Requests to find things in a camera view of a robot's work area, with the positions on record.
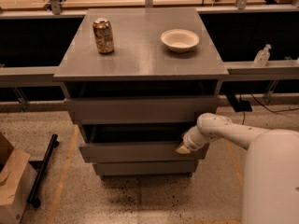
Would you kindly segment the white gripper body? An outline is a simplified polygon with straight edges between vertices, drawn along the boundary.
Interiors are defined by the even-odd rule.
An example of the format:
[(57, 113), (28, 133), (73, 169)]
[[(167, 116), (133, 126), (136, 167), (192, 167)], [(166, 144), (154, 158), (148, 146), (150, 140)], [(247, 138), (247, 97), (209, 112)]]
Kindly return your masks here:
[(197, 128), (190, 128), (183, 135), (183, 145), (190, 151), (197, 151), (205, 144), (204, 136)]

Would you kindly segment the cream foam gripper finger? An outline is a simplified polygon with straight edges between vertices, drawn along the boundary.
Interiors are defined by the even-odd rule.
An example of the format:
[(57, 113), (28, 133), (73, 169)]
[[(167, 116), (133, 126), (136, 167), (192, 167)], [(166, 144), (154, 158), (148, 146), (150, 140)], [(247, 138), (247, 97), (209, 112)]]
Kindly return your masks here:
[(180, 144), (176, 147), (175, 151), (178, 153), (178, 154), (181, 154), (181, 155), (186, 155), (186, 154), (190, 154), (191, 152), (185, 147), (184, 144)]

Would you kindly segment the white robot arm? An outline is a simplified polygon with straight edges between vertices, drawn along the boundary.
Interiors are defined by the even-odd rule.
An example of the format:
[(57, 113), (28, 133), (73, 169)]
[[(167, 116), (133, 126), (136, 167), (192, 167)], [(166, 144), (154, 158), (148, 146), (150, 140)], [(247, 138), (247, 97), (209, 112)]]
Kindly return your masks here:
[(183, 134), (176, 152), (189, 154), (220, 138), (247, 151), (241, 224), (299, 224), (299, 132), (204, 113)]

